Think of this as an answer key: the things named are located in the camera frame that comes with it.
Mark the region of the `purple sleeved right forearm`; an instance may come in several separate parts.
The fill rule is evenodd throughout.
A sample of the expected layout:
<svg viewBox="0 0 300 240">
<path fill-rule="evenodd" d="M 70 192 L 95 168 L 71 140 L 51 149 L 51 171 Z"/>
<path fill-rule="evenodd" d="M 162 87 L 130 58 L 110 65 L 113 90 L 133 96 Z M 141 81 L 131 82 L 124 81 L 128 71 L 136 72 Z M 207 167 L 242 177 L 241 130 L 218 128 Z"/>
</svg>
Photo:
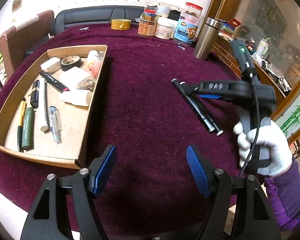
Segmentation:
<svg viewBox="0 0 300 240">
<path fill-rule="evenodd" d="M 300 224 L 300 172 L 298 162 L 284 174 L 264 180 L 268 200 L 282 231 L 292 231 Z"/>
</svg>

